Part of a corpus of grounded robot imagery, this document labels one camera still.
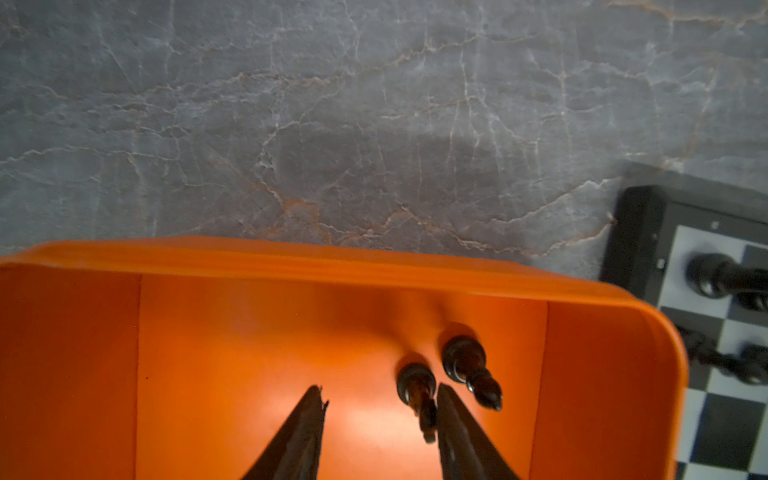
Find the black chess piece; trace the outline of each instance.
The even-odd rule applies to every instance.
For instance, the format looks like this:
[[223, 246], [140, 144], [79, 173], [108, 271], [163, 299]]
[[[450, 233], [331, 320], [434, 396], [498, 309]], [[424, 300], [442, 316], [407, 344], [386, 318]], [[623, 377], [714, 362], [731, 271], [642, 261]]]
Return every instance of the black chess piece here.
[[761, 345], [747, 345], [741, 351], [741, 358], [757, 362], [765, 370], [768, 370], [768, 347]]
[[724, 355], [717, 351], [715, 341], [703, 333], [684, 329], [677, 330], [683, 337], [688, 359], [702, 365], [718, 368], [724, 375], [735, 376], [747, 385], [768, 385], [768, 370], [754, 359], [735, 355]]
[[466, 383], [475, 399], [487, 409], [502, 409], [502, 388], [485, 368], [485, 350], [470, 336], [450, 339], [442, 348], [442, 367], [453, 381]]
[[419, 428], [427, 443], [435, 443], [437, 406], [435, 391], [437, 382], [428, 366], [410, 363], [397, 375], [397, 395], [419, 417]]
[[746, 268], [722, 253], [694, 257], [686, 276], [694, 290], [709, 298], [740, 293], [768, 295], [768, 270]]
[[746, 309], [756, 312], [768, 312], [768, 295], [763, 293], [739, 293], [739, 303]]

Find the checkered pattern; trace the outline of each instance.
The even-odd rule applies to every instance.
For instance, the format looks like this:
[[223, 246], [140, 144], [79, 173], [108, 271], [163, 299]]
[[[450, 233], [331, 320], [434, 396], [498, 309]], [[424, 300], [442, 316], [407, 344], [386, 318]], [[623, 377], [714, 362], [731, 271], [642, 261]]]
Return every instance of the checkered pattern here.
[[[722, 353], [746, 343], [768, 346], [768, 313], [731, 297], [707, 299], [685, 281], [690, 258], [725, 253], [745, 266], [768, 268], [768, 246], [677, 226], [658, 307], [673, 323], [717, 341]], [[677, 452], [677, 480], [768, 480], [768, 386], [748, 386], [694, 362]]]

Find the orange container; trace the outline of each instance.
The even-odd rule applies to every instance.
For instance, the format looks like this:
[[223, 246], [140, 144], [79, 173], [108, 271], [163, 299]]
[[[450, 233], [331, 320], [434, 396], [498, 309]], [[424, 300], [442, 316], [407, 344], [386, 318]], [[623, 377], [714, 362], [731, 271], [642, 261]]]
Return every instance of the orange container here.
[[615, 286], [514, 263], [181, 237], [0, 257], [3, 478], [232, 478], [306, 389], [320, 478], [440, 478], [396, 393], [473, 329], [500, 412], [456, 390], [523, 479], [672, 478], [687, 383], [668, 320]]

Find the gray marble surface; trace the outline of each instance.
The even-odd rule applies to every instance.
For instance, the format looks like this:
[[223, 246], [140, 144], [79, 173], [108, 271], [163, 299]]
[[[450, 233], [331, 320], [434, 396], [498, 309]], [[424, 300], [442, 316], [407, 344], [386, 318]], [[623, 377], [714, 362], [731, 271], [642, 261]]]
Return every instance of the gray marble surface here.
[[0, 253], [206, 234], [594, 278], [638, 171], [768, 193], [767, 6], [0, 0]]

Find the chessboard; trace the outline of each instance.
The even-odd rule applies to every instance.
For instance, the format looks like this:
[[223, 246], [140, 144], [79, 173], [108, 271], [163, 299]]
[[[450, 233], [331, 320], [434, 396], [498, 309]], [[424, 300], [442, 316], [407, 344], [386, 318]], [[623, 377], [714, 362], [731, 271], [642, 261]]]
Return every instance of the chessboard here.
[[[714, 339], [738, 356], [768, 346], [768, 313], [733, 296], [711, 299], [687, 281], [702, 253], [768, 269], [768, 224], [733, 205], [662, 187], [627, 189], [617, 209], [601, 279], [655, 305], [678, 327]], [[747, 385], [690, 364], [676, 480], [768, 480], [768, 386]]]

